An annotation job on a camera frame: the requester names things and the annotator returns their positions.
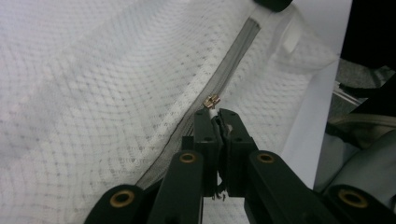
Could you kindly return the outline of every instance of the white mesh fabric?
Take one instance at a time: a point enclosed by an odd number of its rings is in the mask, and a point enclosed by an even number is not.
[[[81,223],[108,189],[134,184],[256,7],[248,0],[2,1],[0,223]],[[309,72],[331,55],[307,32],[294,60],[282,60],[281,48],[268,53],[276,26],[294,10],[255,12],[262,30],[221,103],[241,115],[261,149],[276,152]],[[295,74],[294,65],[304,72]],[[220,213],[233,215],[226,204]],[[215,214],[205,223],[223,223]]]

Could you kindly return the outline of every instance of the zipper teeth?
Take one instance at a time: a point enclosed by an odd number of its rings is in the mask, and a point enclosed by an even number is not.
[[[221,96],[222,92],[227,86],[228,81],[233,76],[236,67],[238,66],[239,62],[242,60],[245,53],[248,51],[248,48],[250,47],[251,43],[253,42],[254,38],[256,37],[259,31],[260,31],[259,24],[251,18],[247,19],[241,32],[236,37],[235,41],[231,45],[226,56],[221,61],[218,69],[213,74],[213,77],[218,78],[219,80],[212,80],[214,79],[212,77],[209,80],[208,84],[204,87],[203,91],[200,93],[200,96],[202,95],[205,98],[208,95],[212,95],[212,94],[217,94]],[[215,86],[214,87],[210,86],[209,85],[210,83],[215,83]],[[198,104],[198,105],[192,105],[191,108],[189,108],[189,110],[193,108],[191,117],[193,117],[193,112],[202,108],[202,102],[204,100],[201,101],[197,101],[197,100],[194,101],[194,104]],[[183,136],[186,135],[191,136],[193,132],[193,118],[188,118],[187,122],[189,124],[186,125],[187,129],[185,132],[183,132],[184,133]]]
[[[163,152],[137,181],[137,186],[145,189],[165,174],[169,161],[181,147],[182,136],[190,136],[193,133],[193,115],[195,111],[203,107],[203,101],[208,95],[212,95],[214,93],[220,95],[224,91],[228,81],[233,76],[236,67],[248,51],[248,48],[251,46],[260,29],[260,25],[257,22],[251,18],[247,19],[239,35],[236,37],[224,59],[221,61],[218,69],[207,82],[206,86],[197,96],[195,101],[191,104],[183,119],[171,134],[168,143],[166,143],[163,148]]]

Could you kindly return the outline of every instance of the white surface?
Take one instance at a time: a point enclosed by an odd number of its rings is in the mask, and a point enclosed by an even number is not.
[[[325,44],[340,55],[347,30],[351,0],[295,0],[293,3]],[[312,78],[281,154],[309,188],[314,186],[337,69],[338,61]]]
[[[334,59],[294,7],[0,1],[0,223],[82,223],[104,192],[136,183],[250,16],[262,29],[220,106],[280,154],[309,80]],[[239,205],[205,218],[244,223]]]

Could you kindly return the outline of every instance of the zipper pull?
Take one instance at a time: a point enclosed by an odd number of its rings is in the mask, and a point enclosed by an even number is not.
[[[213,95],[210,95],[210,96],[206,97],[206,99],[204,100],[203,105],[206,108],[214,109],[215,105],[218,104],[219,102],[220,102],[219,96],[216,95],[216,94],[213,94]]]

